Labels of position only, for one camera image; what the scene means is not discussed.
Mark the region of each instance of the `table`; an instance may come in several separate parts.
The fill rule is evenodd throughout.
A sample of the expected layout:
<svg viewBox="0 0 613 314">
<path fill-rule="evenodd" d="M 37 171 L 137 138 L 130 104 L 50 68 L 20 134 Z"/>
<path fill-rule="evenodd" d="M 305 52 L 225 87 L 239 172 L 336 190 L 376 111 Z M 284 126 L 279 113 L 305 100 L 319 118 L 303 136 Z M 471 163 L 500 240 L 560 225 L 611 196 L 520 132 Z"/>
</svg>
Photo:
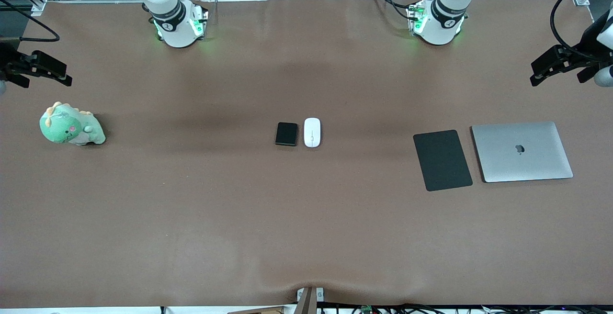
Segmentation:
<svg viewBox="0 0 613 314">
<path fill-rule="evenodd" d="M 430 46 L 381 0 L 208 4 L 207 40 L 158 42 L 139 4 L 48 4 L 63 60 L 0 104 L 0 306 L 613 303 L 613 91 L 537 88 L 555 0 L 474 0 Z M 566 0 L 569 42 L 590 24 Z M 27 35 L 44 35 L 32 23 Z M 55 101 L 101 146 L 44 139 Z M 275 146 L 278 122 L 322 144 Z M 573 179 L 481 180 L 469 127 L 553 120 Z M 425 190 L 412 136 L 457 129 L 474 185 Z"/>
</svg>

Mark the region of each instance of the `laptop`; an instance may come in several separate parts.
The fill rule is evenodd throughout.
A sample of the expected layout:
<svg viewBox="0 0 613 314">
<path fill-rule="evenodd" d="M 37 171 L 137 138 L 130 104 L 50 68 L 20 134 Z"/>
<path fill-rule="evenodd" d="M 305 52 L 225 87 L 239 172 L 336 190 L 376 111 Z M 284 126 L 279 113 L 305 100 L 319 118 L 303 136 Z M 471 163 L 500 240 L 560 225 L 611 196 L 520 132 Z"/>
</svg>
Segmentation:
<svg viewBox="0 0 613 314">
<path fill-rule="evenodd" d="M 472 129 L 486 182 L 573 177 L 554 122 L 475 125 Z"/>
</svg>

